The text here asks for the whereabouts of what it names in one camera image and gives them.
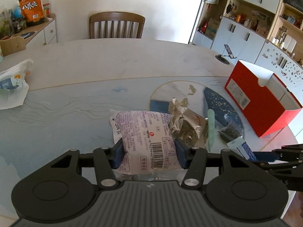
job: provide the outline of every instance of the gold foil wrapper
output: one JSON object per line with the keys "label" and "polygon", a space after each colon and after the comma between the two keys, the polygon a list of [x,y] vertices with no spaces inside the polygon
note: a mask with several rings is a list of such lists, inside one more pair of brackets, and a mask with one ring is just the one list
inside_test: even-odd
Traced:
{"label": "gold foil wrapper", "polygon": [[179,137],[188,147],[204,148],[208,138],[207,119],[187,108],[187,100],[179,102],[173,98],[169,113],[174,115],[169,123],[174,138]]}

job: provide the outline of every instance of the orange package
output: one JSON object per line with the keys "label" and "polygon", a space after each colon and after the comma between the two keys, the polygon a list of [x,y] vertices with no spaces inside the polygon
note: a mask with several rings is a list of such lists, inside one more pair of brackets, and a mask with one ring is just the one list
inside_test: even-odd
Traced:
{"label": "orange package", "polygon": [[27,26],[35,26],[44,22],[41,0],[19,0],[19,4]]}

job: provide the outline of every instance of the gray ribbed panel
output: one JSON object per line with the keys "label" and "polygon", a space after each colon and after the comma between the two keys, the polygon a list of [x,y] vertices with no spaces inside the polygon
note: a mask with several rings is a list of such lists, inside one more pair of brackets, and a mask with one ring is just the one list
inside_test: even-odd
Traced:
{"label": "gray ribbed panel", "polygon": [[120,189],[101,193],[92,208],[73,220],[58,224],[40,224],[22,219],[13,226],[287,227],[280,219],[258,224],[227,219],[211,209],[199,192],[182,189],[173,181],[128,181]]}

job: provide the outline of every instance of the open red box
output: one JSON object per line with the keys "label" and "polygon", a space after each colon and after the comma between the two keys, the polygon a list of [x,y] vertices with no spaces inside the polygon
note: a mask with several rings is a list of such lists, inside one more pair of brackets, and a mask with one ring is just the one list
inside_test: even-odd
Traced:
{"label": "open red box", "polygon": [[239,60],[225,89],[258,137],[286,127],[302,105],[270,70]]}

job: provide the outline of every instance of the wooden chair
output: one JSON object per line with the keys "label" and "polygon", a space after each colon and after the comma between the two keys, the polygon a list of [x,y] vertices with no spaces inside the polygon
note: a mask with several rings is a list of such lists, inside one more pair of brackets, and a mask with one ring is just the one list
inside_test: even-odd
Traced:
{"label": "wooden chair", "polygon": [[[102,33],[102,22],[104,21],[104,31]],[[137,29],[137,36],[136,38],[142,37],[143,27],[145,23],[145,18],[139,14],[135,13],[127,13],[127,12],[103,12],[103,13],[96,13],[89,18],[89,38],[95,38],[95,22],[98,22],[98,30],[97,30],[97,37],[96,38],[108,38],[108,22],[111,21],[111,28],[109,31],[109,37],[114,38],[114,30],[115,30],[115,21],[118,21],[116,26],[116,37],[120,38],[121,32],[121,21],[124,21],[123,25],[123,33],[121,33],[121,37],[127,37],[127,29],[128,25],[127,22],[131,22],[131,27],[129,31],[129,38],[133,37],[134,31],[134,23],[139,23]]]}
{"label": "wooden chair", "polygon": [[0,47],[3,56],[7,56],[25,50],[26,43],[23,37],[12,37],[6,40],[0,40]]}

